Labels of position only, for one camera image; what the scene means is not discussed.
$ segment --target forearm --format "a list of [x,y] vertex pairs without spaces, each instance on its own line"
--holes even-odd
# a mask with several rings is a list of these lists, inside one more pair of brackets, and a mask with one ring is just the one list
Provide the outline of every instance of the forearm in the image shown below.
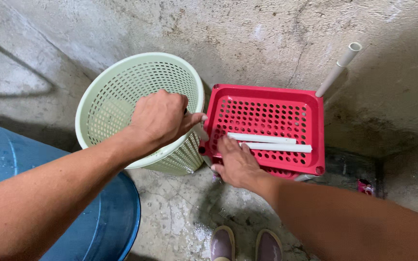
[[250,181],[282,222],[324,260],[418,260],[418,213],[344,189],[259,175]]
[[108,181],[154,149],[125,129],[94,147],[0,182],[0,257],[41,256]]

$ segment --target red plastic crate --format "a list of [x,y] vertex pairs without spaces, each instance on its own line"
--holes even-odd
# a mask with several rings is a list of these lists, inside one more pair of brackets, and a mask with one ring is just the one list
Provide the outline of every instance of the red plastic crate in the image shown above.
[[251,150],[259,165],[275,176],[325,172],[323,100],[313,91],[217,84],[212,89],[200,152],[220,163],[218,139],[227,132],[288,137],[312,146],[311,153]]

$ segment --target green plastic basket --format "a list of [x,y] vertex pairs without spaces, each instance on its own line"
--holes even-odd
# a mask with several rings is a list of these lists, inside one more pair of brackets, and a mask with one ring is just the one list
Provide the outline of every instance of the green plastic basket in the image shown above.
[[[202,111],[202,82],[188,62],[163,52],[137,54],[107,68],[86,90],[75,116],[80,146],[85,149],[96,145],[126,127],[138,99],[159,89],[186,95],[188,111]],[[198,146],[199,137],[191,130],[126,169],[145,168],[174,175],[193,173],[202,164]]]

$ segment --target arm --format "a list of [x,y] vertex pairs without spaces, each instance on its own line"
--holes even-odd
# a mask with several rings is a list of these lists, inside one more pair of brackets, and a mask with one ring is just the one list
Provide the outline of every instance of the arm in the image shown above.
[[[418,213],[344,189],[274,177],[249,148],[223,138],[225,166],[213,169],[231,185],[263,197],[282,222],[323,260],[418,260]],[[369,255],[359,255],[366,251]]]
[[120,170],[207,117],[184,117],[187,104],[166,91],[141,98],[111,138],[0,182],[0,260],[40,258]]

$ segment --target purple shoe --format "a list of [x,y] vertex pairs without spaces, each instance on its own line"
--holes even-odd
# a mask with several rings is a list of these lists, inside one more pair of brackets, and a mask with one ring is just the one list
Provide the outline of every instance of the purple shoe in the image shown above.
[[282,243],[277,235],[268,229],[257,234],[256,261],[282,261]]
[[211,261],[235,261],[235,236],[227,226],[220,226],[212,233],[210,241]]

